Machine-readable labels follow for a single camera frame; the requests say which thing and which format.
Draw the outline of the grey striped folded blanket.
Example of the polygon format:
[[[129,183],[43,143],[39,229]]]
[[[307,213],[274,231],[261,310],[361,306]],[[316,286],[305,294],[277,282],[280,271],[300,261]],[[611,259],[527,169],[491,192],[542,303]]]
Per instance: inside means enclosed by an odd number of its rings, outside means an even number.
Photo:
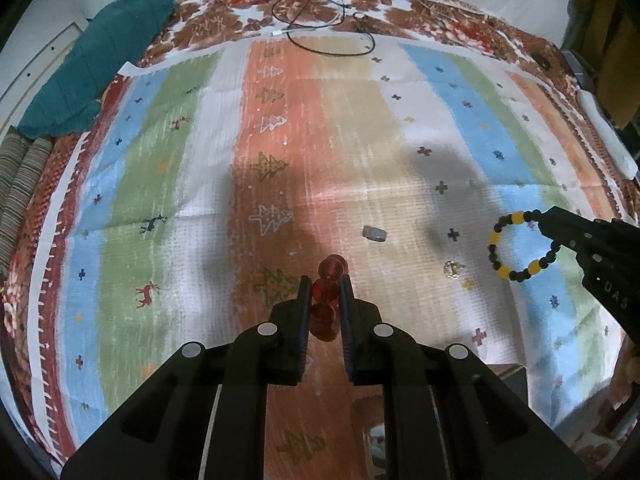
[[[24,222],[27,205],[53,148],[51,139],[35,141],[14,127],[1,141],[1,274],[9,265]]]

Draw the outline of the silver metal tin box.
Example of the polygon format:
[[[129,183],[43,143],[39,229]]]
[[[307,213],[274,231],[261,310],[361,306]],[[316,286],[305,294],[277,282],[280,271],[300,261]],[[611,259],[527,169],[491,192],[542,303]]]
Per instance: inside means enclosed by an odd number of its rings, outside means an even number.
[[[378,424],[367,433],[368,461],[372,478],[387,478],[386,435],[385,426]]]

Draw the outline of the striped colourful cloth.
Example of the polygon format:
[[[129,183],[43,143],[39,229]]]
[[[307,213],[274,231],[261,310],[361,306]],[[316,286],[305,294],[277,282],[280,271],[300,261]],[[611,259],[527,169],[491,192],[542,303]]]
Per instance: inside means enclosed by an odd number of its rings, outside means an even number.
[[[630,218],[596,128],[506,63],[388,38],[350,58],[360,44],[243,40],[128,68],[63,152],[28,306],[34,426],[55,463],[180,344],[232,341],[332,254],[416,340],[523,364],[534,411],[610,455],[591,429],[620,326],[569,252],[511,284],[487,249],[523,209]]]

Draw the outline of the mustard hanging garment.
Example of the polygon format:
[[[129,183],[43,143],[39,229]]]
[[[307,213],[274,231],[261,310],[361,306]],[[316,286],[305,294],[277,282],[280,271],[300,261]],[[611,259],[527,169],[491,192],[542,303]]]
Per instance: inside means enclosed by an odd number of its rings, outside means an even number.
[[[615,127],[639,109],[639,0],[568,0],[563,47],[586,63],[600,107]]]

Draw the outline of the small black object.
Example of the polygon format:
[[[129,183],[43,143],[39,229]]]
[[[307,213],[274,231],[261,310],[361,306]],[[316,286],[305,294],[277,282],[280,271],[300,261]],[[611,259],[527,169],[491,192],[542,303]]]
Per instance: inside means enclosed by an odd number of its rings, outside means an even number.
[[[548,70],[551,67],[550,62],[542,54],[534,52],[530,56],[543,70]]]

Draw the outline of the small gold charm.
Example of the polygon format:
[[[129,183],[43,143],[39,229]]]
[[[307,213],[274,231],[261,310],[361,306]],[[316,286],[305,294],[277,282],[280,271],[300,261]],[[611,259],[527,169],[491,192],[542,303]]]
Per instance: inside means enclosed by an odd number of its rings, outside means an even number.
[[[448,260],[444,264],[444,274],[446,278],[451,278],[452,280],[460,278],[464,269],[465,265],[459,261]]]

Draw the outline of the teal pillow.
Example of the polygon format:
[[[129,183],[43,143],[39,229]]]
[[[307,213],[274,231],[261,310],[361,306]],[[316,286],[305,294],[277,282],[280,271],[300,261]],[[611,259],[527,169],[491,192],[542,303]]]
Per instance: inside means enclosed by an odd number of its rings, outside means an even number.
[[[93,128],[120,68],[142,59],[184,0],[116,0],[96,14],[17,125],[35,140]]]

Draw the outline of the white rolled cloth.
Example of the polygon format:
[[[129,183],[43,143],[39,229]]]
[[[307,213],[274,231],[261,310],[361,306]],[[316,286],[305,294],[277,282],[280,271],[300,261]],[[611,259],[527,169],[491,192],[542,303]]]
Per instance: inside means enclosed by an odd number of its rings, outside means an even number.
[[[605,118],[594,95],[582,89],[578,90],[577,95],[580,106],[586,112],[593,127],[596,128],[598,136],[610,153],[616,168],[627,180],[634,180],[638,172],[638,165],[618,137],[615,129]]]

